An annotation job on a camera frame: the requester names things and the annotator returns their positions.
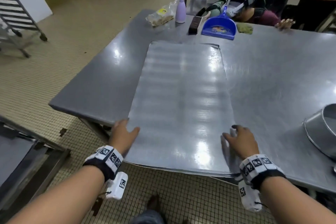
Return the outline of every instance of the spray bottle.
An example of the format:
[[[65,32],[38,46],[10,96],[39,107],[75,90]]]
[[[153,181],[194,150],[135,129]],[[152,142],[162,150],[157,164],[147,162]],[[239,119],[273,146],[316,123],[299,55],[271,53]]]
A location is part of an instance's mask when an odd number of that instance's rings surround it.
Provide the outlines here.
[[[184,3],[184,0],[180,0],[176,9],[175,21],[177,23],[184,23],[186,22],[186,17],[187,17],[186,4]]]

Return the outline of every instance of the bread in plastic bag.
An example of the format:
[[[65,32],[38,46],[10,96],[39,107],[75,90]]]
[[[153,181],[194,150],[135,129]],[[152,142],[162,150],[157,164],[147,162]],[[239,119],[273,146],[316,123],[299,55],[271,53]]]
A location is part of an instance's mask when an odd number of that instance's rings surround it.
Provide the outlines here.
[[[163,25],[175,17],[178,4],[179,0],[170,2],[169,5],[164,5],[155,13],[148,15],[146,20],[149,21],[153,27]]]

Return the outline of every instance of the white headset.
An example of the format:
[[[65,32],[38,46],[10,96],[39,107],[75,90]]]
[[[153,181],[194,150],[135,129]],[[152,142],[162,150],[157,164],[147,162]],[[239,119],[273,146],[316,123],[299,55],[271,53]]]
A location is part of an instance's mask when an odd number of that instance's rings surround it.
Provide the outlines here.
[[[237,7],[229,6],[231,0],[228,0],[223,7],[227,6],[226,14],[230,17],[233,18],[235,15],[240,13],[241,9],[244,7],[248,7],[251,4],[253,4],[254,0],[245,0],[242,4],[238,5]]]

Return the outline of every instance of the blue dustpan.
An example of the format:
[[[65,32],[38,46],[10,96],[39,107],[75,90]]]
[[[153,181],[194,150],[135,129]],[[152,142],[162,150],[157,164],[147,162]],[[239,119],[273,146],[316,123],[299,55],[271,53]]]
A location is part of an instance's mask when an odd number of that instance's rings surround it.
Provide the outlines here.
[[[209,18],[203,25],[202,35],[233,40],[237,32],[236,24],[226,15],[227,6],[219,16]]]

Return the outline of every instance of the person in orange shirt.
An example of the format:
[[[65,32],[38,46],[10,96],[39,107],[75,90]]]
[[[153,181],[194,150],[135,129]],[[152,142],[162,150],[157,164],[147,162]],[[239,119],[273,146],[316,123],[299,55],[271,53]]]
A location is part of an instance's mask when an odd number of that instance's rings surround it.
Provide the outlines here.
[[[292,28],[315,31],[316,28],[336,9],[336,0],[300,0],[297,6],[296,23]]]

